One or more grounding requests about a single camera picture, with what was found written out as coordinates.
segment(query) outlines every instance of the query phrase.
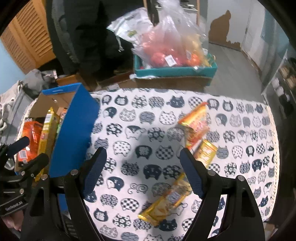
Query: tablecloth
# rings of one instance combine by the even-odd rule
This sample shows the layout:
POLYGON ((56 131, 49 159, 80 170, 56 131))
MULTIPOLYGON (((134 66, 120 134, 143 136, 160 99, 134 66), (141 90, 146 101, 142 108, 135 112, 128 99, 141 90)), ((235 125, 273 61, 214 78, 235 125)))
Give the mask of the tablecloth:
MULTIPOLYGON (((183 237, 200 206, 195 194, 161 224, 138 219, 182 172, 179 152, 184 132, 177 121, 208 102, 210 132, 218 147, 209 169, 235 178, 243 175, 256 198, 262 220, 271 215, 279 167, 278 141, 270 108, 263 103, 209 94, 160 89, 98 91, 101 104, 91 135, 90 158, 107 149, 107 163, 85 204, 99 232, 123 241, 175 241, 183 237)), ((227 196, 221 196, 209 236, 218 233, 227 196)))

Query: blue box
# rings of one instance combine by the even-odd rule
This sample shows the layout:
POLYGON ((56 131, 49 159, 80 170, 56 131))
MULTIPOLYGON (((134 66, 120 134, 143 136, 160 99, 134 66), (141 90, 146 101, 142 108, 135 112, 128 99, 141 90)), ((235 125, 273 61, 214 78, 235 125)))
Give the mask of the blue box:
POLYGON ((198 70, 195 70, 192 67, 165 67, 165 68, 140 69, 141 66, 142 66, 141 58, 137 55, 134 55, 134 70, 135 70, 135 74, 138 77, 154 75, 157 77, 201 76, 201 77, 213 78, 218 68, 214 60, 211 67, 203 67, 198 70))
MULTIPOLYGON (((59 177, 79 169, 84 162, 100 106, 81 83, 76 83, 42 91, 30 117, 45 117, 50 107, 58 115, 68 108, 49 164, 50 177, 59 177)), ((61 210, 66 210, 64 195, 59 201, 61 210)))

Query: wooden louvered door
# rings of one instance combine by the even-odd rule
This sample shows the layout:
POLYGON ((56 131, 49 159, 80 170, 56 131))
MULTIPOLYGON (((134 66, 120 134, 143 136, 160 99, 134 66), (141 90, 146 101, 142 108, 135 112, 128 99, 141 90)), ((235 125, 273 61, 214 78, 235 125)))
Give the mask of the wooden louvered door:
POLYGON ((25 74, 54 59, 42 0, 28 2, 6 28, 1 40, 25 74))

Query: gray floor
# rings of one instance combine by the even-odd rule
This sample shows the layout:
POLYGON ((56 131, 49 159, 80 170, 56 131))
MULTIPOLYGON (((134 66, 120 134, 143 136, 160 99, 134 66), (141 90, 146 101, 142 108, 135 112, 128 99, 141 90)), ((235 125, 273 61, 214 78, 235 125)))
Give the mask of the gray floor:
POLYGON ((206 93, 263 102, 259 75, 241 52, 209 44, 209 53, 216 56, 218 70, 206 93))

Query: silver screw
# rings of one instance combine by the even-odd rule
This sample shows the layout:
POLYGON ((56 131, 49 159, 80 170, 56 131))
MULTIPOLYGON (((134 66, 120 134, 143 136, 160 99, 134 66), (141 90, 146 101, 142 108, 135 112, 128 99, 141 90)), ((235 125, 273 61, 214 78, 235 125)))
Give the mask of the silver screw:
POLYGON ((47 174, 43 174, 42 176, 41 176, 41 179, 42 180, 46 180, 48 178, 48 175, 47 174))
POLYGON ((213 170, 209 170, 207 171, 207 173, 210 175, 210 176, 215 176, 216 173, 213 171, 213 170))
POLYGON ((73 169, 71 171, 71 175, 73 175, 73 176, 77 175, 78 173, 79 173, 79 171, 77 169, 73 169))
POLYGON ((237 178, 238 178, 241 182, 244 181, 244 177, 243 177, 242 175, 239 175, 237 178))

